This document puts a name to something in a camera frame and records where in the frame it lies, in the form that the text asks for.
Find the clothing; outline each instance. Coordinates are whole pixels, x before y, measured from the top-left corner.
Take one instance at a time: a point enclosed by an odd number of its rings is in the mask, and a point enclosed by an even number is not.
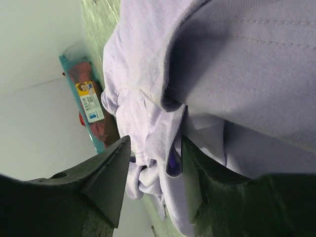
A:
[[[122,0],[102,103],[131,137],[128,195],[154,195],[194,235],[182,134],[249,177],[315,172],[315,13],[313,0]]]

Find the cartoon character on label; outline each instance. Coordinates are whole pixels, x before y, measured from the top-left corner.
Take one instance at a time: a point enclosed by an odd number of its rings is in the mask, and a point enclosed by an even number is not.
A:
[[[91,83],[80,83],[77,85],[77,88],[81,91],[88,91],[89,92],[89,95],[93,95],[94,94],[94,90],[93,90],[93,87],[92,87],[92,84]]]

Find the white surface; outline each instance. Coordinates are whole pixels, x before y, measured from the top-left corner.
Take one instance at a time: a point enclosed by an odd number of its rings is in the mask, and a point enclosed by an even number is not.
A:
[[[51,177],[96,154],[65,79],[0,96],[0,173]],[[142,201],[124,197],[114,237],[153,237]]]
[[[1,0],[0,19],[0,95],[62,78],[59,55],[83,39],[80,0]]]

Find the screw hole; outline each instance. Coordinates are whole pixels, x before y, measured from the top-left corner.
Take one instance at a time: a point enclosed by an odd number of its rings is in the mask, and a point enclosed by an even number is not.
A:
[[[66,176],[67,176],[66,173],[60,172],[60,173],[57,173],[57,174],[53,175],[53,176],[51,177],[51,179],[60,179],[60,178],[66,177]]]

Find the purple cloth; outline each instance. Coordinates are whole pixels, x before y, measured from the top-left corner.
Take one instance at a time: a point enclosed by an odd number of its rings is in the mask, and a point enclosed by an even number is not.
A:
[[[122,0],[103,63],[102,103],[135,153],[127,193],[183,235],[182,134],[249,177],[315,172],[316,1]]]

